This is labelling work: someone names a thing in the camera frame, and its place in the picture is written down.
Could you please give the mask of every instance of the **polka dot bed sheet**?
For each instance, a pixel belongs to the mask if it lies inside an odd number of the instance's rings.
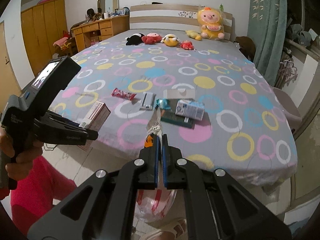
[[[162,122],[169,144],[201,168],[223,168],[242,184],[272,185],[297,167],[296,146],[272,89],[231,42],[192,40],[195,51],[157,43],[126,46],[129,30],[87,48],[72,59],[81,66],[50,109],[81,122],[96,100],[111,114],[99,131],[105,151],[135,158],[143,148],[152,111],[141,111],[144,91],[163,97],[166,89],[195,89],[205,104],[194,128]],[[181,31],[139,30],[164,36]],[[114,88],[137,93],[136,100],[112,97]]]

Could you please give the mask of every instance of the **red pants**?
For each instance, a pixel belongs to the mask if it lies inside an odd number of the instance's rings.
[[[11,191],[13,223],[26,236],[31,225],[52,208],[54,198],[62,200],[75,188],[76,184],[44,157],[36,158],[28,177]]]

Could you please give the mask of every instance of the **curtain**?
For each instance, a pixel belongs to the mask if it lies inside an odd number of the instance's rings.
[[[287,0],[250,0],[248,37],[256,46],[254,64],[274,86],[287,23]]]

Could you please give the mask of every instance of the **headboard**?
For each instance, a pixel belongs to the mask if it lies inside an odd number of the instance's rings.
[[[197,21],[199,6],[183,4],[146,4],[130,7],[130,29],[168,29],[200,31]],[[225,39],[230,39],[232,14],[223,23]]]

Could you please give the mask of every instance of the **wooden wardrobe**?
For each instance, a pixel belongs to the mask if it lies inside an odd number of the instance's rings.
[[[64,0],[52,0],[21,12],[24,46],[36,76],[55,54],[53,43],[68,31]]]

